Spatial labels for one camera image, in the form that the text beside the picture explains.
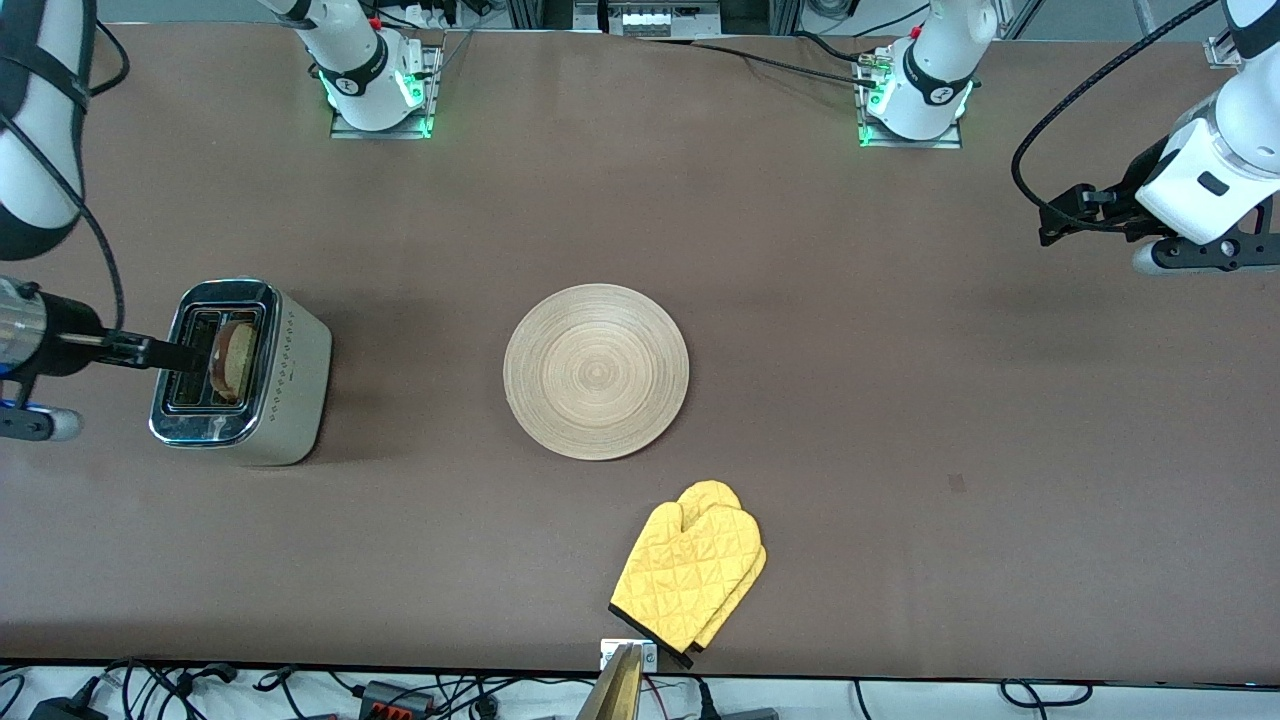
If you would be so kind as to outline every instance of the yellow oven mitt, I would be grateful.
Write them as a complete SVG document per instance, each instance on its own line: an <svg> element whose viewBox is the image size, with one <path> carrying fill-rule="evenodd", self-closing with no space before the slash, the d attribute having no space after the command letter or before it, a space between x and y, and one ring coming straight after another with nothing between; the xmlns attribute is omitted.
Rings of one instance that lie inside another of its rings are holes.
<svg viewBox="0 0 1280 720"><path fill-rule="evenodd" d="M685 651L759 553L760 529L742 510L710 506L686 523L680 503L664 502L640 530L609 611L689 667Z"/></svg>
<svg viewBox="0 0 1280 720"><path fill-rule="evenodd" d="M694 521L698 520L707 510L716 506L736 507L742 509L741 501L732 488L726 486L719 480L703 480L700 483L694 483L684 493L681 493L680 500L676 501L684 510L684 527L687 529ZM764 552L764 546L760 546L759 552L755 555L755 560L751 562L750 570L742 578L742 582L733 588L733 592L724 598L724 605L712 615L712 619L707 621L707 625L698 632L690 648L698 652L707 650L712 644L712 638L716 633L724 625L728 616L737 610L737 605L742 602L742 597L746 596L746 591L751 589L755 584L755 579L760 577L760 571L764 570L764 561L767 560L767 553Z"/></svg>

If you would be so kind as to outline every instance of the round bamboo plate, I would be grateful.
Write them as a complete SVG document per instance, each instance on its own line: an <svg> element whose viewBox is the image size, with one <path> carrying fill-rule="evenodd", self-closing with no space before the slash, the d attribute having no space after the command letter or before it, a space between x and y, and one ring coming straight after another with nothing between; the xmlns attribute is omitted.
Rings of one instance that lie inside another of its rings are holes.
<svg viewBox="0 0 1280 720"><path fill-rule="evenodd" d="M530 437L577 460L612 460L649 445L676 419L689 389L689 351L653 300L616 284L582 284L525 315L502 375Z"/></svg>

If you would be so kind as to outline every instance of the metal mounting plate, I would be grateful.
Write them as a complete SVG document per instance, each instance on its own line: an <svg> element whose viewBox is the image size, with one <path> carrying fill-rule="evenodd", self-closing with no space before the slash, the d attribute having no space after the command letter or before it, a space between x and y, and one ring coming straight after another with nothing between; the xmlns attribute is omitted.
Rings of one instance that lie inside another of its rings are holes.
<svg viewBox="0 0 1280 720"><path fill-rule="evenodd" d="M888 49L877 50L876 54L879 55L882 51L887 53ZM869 79L878 86L891 82L891 73L884 67L865 67L861 63L851 63L851 65L854 68L854 77L858 79ZM951 127L933 140L908 140L893 133L893 131L884 127L884 123L867 111L867 105L870 104L872 96L879 92L878 88L855 86L854 91L856 94L854 102L858 106L858 145L863 147L920 147L925 150L960 150L963 147L959 122L952 120Z"/></svg>

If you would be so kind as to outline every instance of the brown table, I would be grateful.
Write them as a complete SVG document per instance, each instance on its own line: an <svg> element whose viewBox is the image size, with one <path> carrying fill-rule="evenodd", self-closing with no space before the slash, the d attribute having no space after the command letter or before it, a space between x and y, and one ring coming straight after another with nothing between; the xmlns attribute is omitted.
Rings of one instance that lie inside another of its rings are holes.
<svg viewBox="0 0 1280 720"><path fill-rule="evenodd" d="M1042 250L1009 181L1117 46L992 47L955 152L859 149L840 86L567 33L475 37L428 142L338 142L292 33L120 37L84 161L128 327L266 278L334 332L326 420L302 465L220 469L150 436L151 373L44 382L88 427L3 446L0 655L590 669L648 511L714 477L769 566L700 671L1280 680L1276 281ZM1029 179L1119 178L1225 78L1155 47ZM84 228L5 270L110 307ZM516 323L584 282L650 295L692 356L614 462L503 398Z"/></svg>

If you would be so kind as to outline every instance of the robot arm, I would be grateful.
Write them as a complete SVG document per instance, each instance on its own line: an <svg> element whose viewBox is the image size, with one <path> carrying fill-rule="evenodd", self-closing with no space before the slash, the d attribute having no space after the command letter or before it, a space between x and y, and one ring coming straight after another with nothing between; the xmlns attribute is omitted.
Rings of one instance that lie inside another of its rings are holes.
<svg viewBox="0 0 1280 720"><path fill-rule="evenodd" d="M1280 0L1224 0L1224 9L1240 72L1184 113L1119 183L1079 184L1050 204L1056 213L1042 209L1042 245L1094 229L1101 217L1130 242L1161 238L1134 255L1146 274L1280 266L1280 237L1271 232L1280 192ZM1252 232L1242 231L1253 213Z"/></svg>
<svg viewBox="0 0 1280 720"><path fill-rule="evenodd" d="M918 32L890 46L890 76L868 114L909 140L945 133L973 91L996 26L992 0L933 0Z"/></svg>
<svg viewBox="0 0 1280 720"><path fill-rule="evenodd" d="M422 104L413 61L416 53L421 65L421 45L393 29L375 32L357 0L261 3L297 31L351 126L387 129ZM95 17L95 0L0 0L0 260L44 255L79 220ZM88 305L0 275L0 437L78 433L76 413L29 402L40 375L69 375L90 363L197 373L209 357L207 347L104 328ZM6 383L18 387L8 400Z"/></svg>
<svg viewBox="0 0 1280 720"><path fill-rule="evenodd" d="M357 0L259 0L302 38L338 114L383 131L422 105L422 44L375 31Z"/></svg>

